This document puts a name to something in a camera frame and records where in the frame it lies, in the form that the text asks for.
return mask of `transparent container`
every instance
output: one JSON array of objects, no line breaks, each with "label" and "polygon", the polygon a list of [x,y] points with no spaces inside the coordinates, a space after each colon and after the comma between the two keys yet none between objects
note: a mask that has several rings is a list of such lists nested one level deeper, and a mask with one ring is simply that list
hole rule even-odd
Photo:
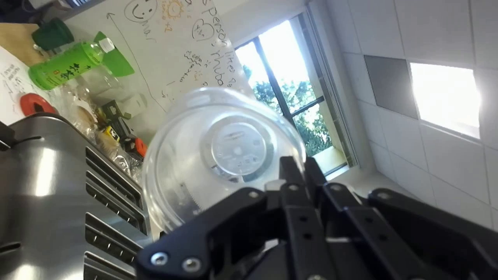
[{"label": "transparent container", "polygon": [[305,148],[269,108],[228,89],[183,95],[143,162],[152,226],[168,232],[241,187],[264,190],[278,179],[281,156],[292,156],[302,168]]}]

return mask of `whiteboard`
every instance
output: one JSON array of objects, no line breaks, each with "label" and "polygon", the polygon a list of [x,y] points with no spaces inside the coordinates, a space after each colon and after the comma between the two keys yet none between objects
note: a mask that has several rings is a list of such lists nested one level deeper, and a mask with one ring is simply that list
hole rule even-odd
[{"label": "whiteboard", "polygon": [[67,25],[77,41],[102,31],[129,59],[135,73],[121,83],[147,101],[130,122],[146,140],[185,92],[216,86],[250,95],[211,0],[105,0]]}]

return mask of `screw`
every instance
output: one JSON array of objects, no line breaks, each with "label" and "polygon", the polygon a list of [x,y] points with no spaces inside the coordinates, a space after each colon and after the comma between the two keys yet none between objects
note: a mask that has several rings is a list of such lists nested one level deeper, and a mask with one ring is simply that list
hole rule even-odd
[{"label": "screw", "polygon": [[326,280],[326,279],[322,276],[309,276],[308,280]]},{"label": "screw", "polygon": [[342,192],[342,187],[340,187],[340,185],[330,185],[330,190],[333,190],[333,192]]},{"label": "screw", "polygon": [[185,272],[197,272],[200,271],[200,260],[199,258],[186,258],[183,263],[182,263],[182,268]]},{"label": "screw", "polygon": [[151,257],[154,266],[165,266],[168,263],[168,255],[165,252],[157,252]]},{"label": "screw", "polygon": [[381,199],[389,199],[390,198],[389,193],[376,193],[376,196],[381,198]]},{"label": "screw", "polygon": [[258,198],[259,195],[256,192],[250,192],[249,198]]},{"label": "screw", "polygon": [[297,187],[297,185],[289,185],[289,190],[291,190],[291,192],[297,192],[298,187]]}]

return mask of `green bottle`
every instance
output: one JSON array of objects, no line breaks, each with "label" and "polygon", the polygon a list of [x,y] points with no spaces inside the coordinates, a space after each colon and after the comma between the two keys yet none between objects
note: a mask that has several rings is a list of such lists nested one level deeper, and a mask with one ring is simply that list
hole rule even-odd
[{"label": "green bottle", "polygon": [[104,55],[113,48],[115,47],[109,38],[98,42],[81,42],[71,50],[46,62],[29,67],[29,78],[37,87],[51,90],[76,76],[81,76],[91,67],[99,66]]}]

